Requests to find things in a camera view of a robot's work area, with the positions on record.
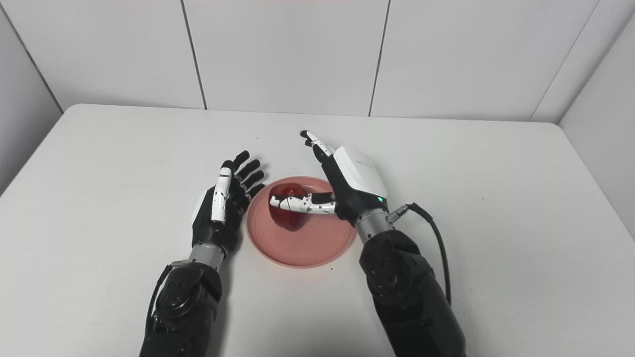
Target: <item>black robotic finger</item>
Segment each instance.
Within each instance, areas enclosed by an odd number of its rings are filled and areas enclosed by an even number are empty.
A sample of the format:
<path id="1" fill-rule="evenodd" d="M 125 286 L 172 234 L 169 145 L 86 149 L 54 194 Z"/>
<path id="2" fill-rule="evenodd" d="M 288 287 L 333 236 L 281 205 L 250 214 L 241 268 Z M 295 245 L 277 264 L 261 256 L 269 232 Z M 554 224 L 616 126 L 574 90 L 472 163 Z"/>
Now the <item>black robotic finger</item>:
<path id="1" fill-rule="evenodd" d="M 231 185 L 229 186 L 229 196 L 234 197 L 240 194 L 244 194 L 244 189 L 241 182 L 234 176 Z"/>
<path id="2" fill-rule="evenodd" d="M 251 200 L 247 197 L 246 194 L 236 196 L 232 200 L 234 201 L 234 204 L 236 205 L 236 208 L 238 209 L 238 213 L 241 215 L 245 211 L 247 211 L 247 207 L 249 207 L 249 204 L 251 203 Z"/>
<path id="3" fill-rule="evenodd" d="M 260 167 L 260 160 L 256 159 L 256 160 L 250 161 L 247 165 L 244 166 L 242 170 L 238 171 L 238 173 L 236 174 L 236 177 L 238 178 L 238 180 L 243 181 L 244 179 L 247 178 L 247 176 L 249 176 L 252 172 L 254 172 L 259 167 Z"/>
<path id="4" fill-rule="evenodd" d="M 258 192 L 260 192 L 260 190 L 262 190 L 263 188 L 265 188 L 265 184 L 257 184 L 256 186 L 254 186 L 252 189 L 249 190 L 249 192 L 247 192 L 247 197 L 251 200 L 253 199 Z"/>
<path id="5" fill-rule="evenodd" d="M 251 174 L 245 181 L 243 181 L 243 187 L 245 190 L 248 190 L 253 186 L 256 182 L 265 178 L 265 173 L 262 170 L 258 170 Z"/>
<path id="6" fill-rule="evenodd" d="M 307 130 L 302 130 L 300 132 L 300 136 L 307 139 L 307 141 L 304 142 L 304 145 L 308 146 L 308 147 L 312 147 L 313 146 L 313 140 L 311 140 L 311 138 L 309 137 L 309 134 L 307 133 Z"/>
<path id="7" fill-rule="evenodd" d="M 234 168 L 238 170 L 238 168 L 244 164 L 247 159 L 249 159 L 249 151 L 245 150 L 240 154 L 236 155 L 236 159 L 234 159 Z"/>
<path id="8" fill-rule="evenodd" d="M 235 167 L 236 167 L 236 166 L 234 165 L 234 162 L 233 162 L 233 161 L 231 161 L 231 160 L 225 160 L 225 161 L 223 162 L 223 165 L 221 165 L 221 166 L 220 166 L 220 168 L 225 168 L 225 167 L 226 167 L 226 168 L 229 168 L 229 169 L 230 169 L 230 170 L 232 170 L 232 172 L 233 172 L 233 171 L 235 170 Z"/>

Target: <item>robotic finger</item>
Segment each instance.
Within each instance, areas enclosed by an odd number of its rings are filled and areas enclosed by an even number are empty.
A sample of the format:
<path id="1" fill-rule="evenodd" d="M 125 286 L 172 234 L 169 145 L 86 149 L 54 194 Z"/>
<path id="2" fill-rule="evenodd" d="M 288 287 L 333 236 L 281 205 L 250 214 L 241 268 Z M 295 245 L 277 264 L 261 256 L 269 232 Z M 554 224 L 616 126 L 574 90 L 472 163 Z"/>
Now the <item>robotic finger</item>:
<path id="1" fill-rule="evenodd" d="M 356 228 L 364 243 L 359 263 L 395 355 L 464 357 L 465 336 L 450 307 L 448 264 L 432 217 L 415 203 L 389 213 L 387 189 L 365 153 L 346 146 L 333 151 L 307 130 L 300 136 L 312 147 L 333 188 L 333 211 Z M 270 202 L 296 212 L 309 212 L 314 204 L 313 197 L 303 196 L 274 196 Z M 417 244 L 393 225 L 407 210 L 417 212 L 433 228 L 447 295 Z"/>
<path id="2" fill-rule="evenodd" d="M 264 178 L 256 171 L 260 162 L 246 163 L 249 157 L 243 151 L 225 161 L 216 185 L 202 195 L 192 223 L 190 257 L 166 267 L 150 299 L 141 357 L 206 355 L 222 296 L 218 270 L 236 250 L 244 211 L 264 187 L 258 184 Z"/>
<path id="3" fill-rule="evenodd" d="M 273 195 L 269 204 L 282 210 L 314 215 L 335 214 L 335 199 L 332 192 L 310 193 L 306 196 Z"/>

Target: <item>black cable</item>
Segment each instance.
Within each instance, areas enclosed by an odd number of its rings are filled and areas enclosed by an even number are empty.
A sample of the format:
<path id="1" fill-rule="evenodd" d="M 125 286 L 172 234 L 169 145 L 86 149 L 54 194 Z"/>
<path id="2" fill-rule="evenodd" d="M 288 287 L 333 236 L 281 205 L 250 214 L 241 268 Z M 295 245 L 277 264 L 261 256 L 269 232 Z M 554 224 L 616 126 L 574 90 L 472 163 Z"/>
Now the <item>black cable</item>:
<path id="1" fill-rule="evenodd" d="M 410 210 L 416 212 L 421 217 L 423 217 L 430 224 L 430 226 L 432 227 L 432 230 L 434 231 L 434 235 L 437 238 L 437 243 L 439 243 L 439 251 L 441 251 L 441 263 L 443 264 L 443 276 L 445 280 L 445 297 L 446 299 L 448 299 L 448 304 L 452 305 L 452 292 L 450 289 L 450 268 L 448 267 L 448 256 L 445 254 L 445 245 L 443 244 L 443 238 L 441 238 L 441 233 L 439 232 L 439 229 L 434 223 L 434 220 L 432 219 L 432 216 L 430 215 L 430 213 L 427 213 L 426 210 L 421 208 L 421 206 L 419 206 L 415 202 L 406 206 Z"/>
<path id="2" fill-rule="evenodd" d="M 163 272 L 161 273 L 161 275 L 159 276 L 159 279 L 157 280 L 157 285 L 154 287 L 154 292 L 152 293 L 152 297 L 150 298 L 150 306 L 148 307 L 148 315 L 145 317 L 145 334 L 146 335 L 150 333 L 150 328 L 152 324 L 152 310 L 154 308 L 154 301 L 156 301 L 156 298 L 157 298 L 157 293 L 159 293 L 159 288 L 161 287 L 161 284 L 163 284 L 163 281 L 168 276 L 168 273 L 172 270 L 173 267 L 174 266 L 170 264 L 166 266 L 165 269 L 163 269 Z"/>

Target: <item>black arm segment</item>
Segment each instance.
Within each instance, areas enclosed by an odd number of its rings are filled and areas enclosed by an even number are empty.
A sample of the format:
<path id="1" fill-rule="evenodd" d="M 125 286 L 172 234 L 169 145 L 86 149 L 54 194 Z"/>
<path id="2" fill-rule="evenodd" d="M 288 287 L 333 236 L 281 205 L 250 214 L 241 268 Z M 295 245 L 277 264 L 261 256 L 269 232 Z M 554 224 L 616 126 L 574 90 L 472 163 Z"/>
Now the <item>black arm segment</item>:
<path id="1" fill-rule="evenodd" d="M 140 357 L 204 357 L 222 295 L 216 270 L 187 263 L 172 270 L 147 322 Z"/>
<path id="2" fill-rule="evenodd" d="M 397 357 L 464 357 L 465 336 L 434 271 L 401 231 L 370 238 L 359 263 Z"/>

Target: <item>silver cylindrical joint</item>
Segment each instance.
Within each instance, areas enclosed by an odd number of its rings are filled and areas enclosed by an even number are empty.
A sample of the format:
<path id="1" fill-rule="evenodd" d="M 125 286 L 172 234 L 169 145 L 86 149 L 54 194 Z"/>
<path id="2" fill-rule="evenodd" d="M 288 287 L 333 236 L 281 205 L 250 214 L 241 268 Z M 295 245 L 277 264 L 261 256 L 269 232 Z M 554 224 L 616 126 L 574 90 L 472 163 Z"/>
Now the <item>silver cylindrical joint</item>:
<path id="1" fill-rule="evenodd" d="M 388 213 L 381 208 L 362 212 L 357 221 L 355 221 L 355 228 L 364 244 L 371 237 L 393 229 L 392 224 L 388 223 Z"/>
<path id="2" fill-rule="evenodd" d="M 398 219 L 401 218 L 401 216 L 403 216 L 404 214 L 406 214 L 406 212 L 409 210 L 410 208 L 408 208 L 408 205 L 403 205 L 400 206 L 399 208 L 397 208 L 396 210 L 392 211 L 391 214 L 388 215 L 388 223 L 393 224 L 395 222 L 397 222 Z"/>
<path id="3" fill-rule="evenodd" d="M 192 247 L 192 253 L 190 253 L 187 261 L 203 263 L 219 271 L 224 258 L 223 250 L 219 246 L 200 243 Z"/>

